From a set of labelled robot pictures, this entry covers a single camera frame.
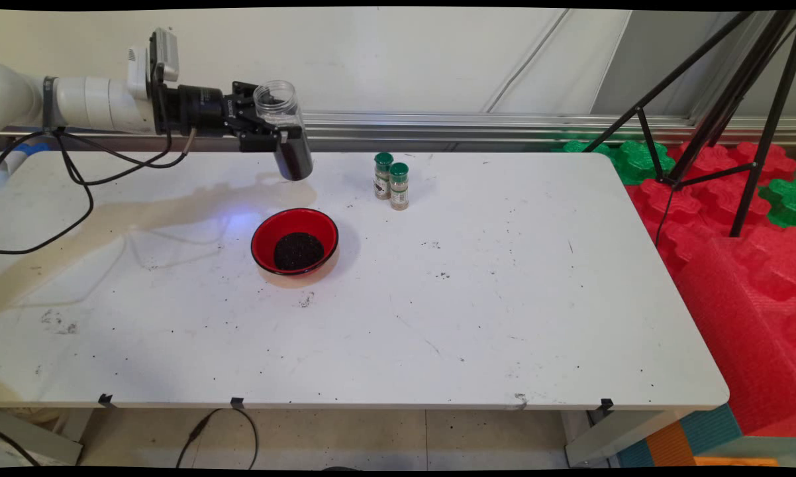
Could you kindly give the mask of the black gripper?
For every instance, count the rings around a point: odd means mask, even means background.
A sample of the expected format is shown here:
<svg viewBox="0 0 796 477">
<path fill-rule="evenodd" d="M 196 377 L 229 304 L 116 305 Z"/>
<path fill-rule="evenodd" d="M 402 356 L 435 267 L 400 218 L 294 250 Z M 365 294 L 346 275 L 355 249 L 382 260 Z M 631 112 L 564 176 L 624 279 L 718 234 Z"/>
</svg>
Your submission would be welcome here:
<svg viewBox="0 0 796 477">
<path fill-rule="evenodd" d="M 201 138 L 220 138 L 240 132 L 237 111 L 254 106 L 254 93 L 259 85 L 233 81 L 232 91 L 223 95 L 219 89 L 178 85 L 170 88 L 162 83 L 150 85 L 150 100 L 157 135 L 189 136 L 192 131 Z M 289 127 L 264 128 L 240 132 L 241 153 L 278 153 L 289 138 Z"/>
</svg>

